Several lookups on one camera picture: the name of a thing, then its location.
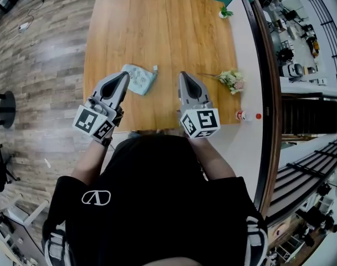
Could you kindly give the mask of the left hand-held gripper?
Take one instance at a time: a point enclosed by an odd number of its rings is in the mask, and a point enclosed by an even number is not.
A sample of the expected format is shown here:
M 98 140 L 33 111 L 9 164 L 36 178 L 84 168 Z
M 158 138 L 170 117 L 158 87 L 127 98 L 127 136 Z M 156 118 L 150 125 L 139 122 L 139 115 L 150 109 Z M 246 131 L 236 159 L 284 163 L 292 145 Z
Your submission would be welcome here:
M 95 141 L 103 141 L 114 127 L 119 126 L 124 116 L 119 105 L 124 101 L 129 81 L 130 76 L 126 71 L 100 80 L 93 91 L 93 98 L 88 98 L 84 105 L 79 106 L 73 128 Z

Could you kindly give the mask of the white bottle with red label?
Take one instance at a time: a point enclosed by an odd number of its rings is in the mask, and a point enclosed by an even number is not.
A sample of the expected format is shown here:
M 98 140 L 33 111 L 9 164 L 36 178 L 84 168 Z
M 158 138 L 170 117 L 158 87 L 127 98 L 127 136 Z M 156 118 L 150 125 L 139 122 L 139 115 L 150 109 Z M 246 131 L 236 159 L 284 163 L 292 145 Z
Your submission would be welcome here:
M 253 120 L 253 113 L 248 110 L 238 110 L 236 112 L 236 119 L 239 121 L 252 121 Z

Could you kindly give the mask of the pale artificial flower bouquet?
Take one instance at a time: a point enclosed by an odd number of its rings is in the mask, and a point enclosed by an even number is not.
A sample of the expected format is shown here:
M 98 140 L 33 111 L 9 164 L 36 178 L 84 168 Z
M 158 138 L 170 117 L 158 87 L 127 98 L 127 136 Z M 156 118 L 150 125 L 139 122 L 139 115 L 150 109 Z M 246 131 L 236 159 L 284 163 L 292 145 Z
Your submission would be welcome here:
M 230 93 L 235 95 L 244 90 L 245 79 L 239 70 L 222 71 L 219 75 L 199 73 L 202 76 L 209 76 L 219 80 L 223 85 L 229 88 Z

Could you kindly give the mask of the dark wooden handrail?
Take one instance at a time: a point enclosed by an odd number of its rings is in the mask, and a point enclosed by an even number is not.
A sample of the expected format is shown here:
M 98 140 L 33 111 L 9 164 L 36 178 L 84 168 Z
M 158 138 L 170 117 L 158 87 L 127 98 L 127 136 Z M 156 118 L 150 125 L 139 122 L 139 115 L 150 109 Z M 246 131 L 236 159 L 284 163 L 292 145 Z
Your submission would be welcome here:
M 262 152 L 254 204 L 263 217 L 272 201 L 282 140 L 282 93 L 277 59 L 267 21 L 258 0 L 243 0 L 257 49 L 262 92 Z

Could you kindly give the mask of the person's left forearm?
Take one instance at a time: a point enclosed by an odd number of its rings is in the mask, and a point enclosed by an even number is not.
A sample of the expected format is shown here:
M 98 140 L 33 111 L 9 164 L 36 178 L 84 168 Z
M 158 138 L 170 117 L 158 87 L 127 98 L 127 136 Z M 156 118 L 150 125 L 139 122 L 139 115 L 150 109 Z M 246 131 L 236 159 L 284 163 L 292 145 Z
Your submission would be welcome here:
M 86 185 L 90 185 L 100 176 L 107 151 L 107 147 L 93 140 L 77 161 L 70 176 Z

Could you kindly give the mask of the small potted green plant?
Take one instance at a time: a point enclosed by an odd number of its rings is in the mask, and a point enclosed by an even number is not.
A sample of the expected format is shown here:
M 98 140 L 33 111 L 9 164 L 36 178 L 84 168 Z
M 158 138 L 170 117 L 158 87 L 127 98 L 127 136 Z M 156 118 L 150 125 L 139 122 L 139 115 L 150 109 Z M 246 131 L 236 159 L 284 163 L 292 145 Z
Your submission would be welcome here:
M 226 19 L 227 17 L 231 17 L 234 15 L 234 13 L 232 11 L 229 11 L 227 9 L 227 7 L 223 6 L 221 9 L 220 9 L 220 12 L 219 12 L 219 17 L 222 18 L 222 19 Z

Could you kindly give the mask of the round white table black base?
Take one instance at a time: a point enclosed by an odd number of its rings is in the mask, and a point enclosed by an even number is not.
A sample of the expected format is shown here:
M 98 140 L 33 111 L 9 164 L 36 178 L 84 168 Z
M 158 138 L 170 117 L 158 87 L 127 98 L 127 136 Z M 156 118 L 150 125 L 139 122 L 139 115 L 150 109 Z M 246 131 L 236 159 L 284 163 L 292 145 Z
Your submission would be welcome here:
M 16 100 L 11 91 L 0 94 L 0 126 L 9 129 L 16 116 Z

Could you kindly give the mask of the person's right forearm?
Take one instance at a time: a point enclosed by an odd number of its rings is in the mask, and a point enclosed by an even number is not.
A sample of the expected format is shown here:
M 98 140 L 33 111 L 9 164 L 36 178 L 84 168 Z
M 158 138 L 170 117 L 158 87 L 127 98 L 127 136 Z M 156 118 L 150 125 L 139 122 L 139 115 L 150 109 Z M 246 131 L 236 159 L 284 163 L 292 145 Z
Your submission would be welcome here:
M 235 177 L 231 166 L 206 138 L 188 139 L 208 180 Z

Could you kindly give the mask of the dark staircase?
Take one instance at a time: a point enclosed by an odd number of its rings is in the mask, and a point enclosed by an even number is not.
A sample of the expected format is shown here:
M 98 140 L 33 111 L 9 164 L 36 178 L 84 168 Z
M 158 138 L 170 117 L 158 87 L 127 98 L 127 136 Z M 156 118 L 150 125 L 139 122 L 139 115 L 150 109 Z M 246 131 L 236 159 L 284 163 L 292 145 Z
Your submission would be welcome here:
M 337 100 L 283 97 L 282 133 L 337 134 Z

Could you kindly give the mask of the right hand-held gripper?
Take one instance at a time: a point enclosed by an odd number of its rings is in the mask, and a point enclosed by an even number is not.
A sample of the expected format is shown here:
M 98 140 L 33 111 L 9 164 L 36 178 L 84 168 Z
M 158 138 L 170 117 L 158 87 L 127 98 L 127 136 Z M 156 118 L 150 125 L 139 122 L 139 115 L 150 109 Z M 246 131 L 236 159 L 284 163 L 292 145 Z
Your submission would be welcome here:
M 180 85 L 180 125 L 189 138 L 207 138 L 220 128 L 218 109 L 209 101 L 205 84 L 194 75 L 181 71 Z

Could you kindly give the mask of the black metal railing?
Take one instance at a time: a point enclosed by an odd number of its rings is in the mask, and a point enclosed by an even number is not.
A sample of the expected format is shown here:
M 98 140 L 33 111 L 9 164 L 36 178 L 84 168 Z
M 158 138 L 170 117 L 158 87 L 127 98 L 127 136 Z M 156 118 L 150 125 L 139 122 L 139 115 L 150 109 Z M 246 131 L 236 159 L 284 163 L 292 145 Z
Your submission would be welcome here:
M 323 0 L 308 1 L 315 11 L 316 16 L 319 19 L 320 26 L 324 30 L 326 39 L 330 45 L 331 58 L 335 65 L 337 80 L 337 26 Z

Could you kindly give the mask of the light green pencil pouch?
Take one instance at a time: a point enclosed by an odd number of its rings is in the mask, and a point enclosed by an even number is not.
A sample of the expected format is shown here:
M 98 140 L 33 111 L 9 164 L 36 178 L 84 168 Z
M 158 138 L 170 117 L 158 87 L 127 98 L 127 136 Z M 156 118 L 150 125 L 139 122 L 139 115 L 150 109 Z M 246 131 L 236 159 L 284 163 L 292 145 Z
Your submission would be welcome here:
M 133 93 L 144 96 L 157 78 L 158 66 L 154 65 L 153 72 L 150 72 L 136 65 L 125 64 L 121 71 L 129 73 L 130 82 L 128 89 Z

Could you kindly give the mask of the person's black T-shirt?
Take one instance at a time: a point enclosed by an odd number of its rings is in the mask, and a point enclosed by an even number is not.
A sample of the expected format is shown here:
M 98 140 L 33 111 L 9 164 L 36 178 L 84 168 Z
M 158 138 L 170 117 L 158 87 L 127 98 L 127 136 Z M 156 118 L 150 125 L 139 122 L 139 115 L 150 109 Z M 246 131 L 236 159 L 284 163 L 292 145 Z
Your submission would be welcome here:
M 267 234 L 242 177 L 208 180 L 188 138 L 152 134 L 90 185 L 58 178 L 42 247 L 48 266 L 259 266 Z

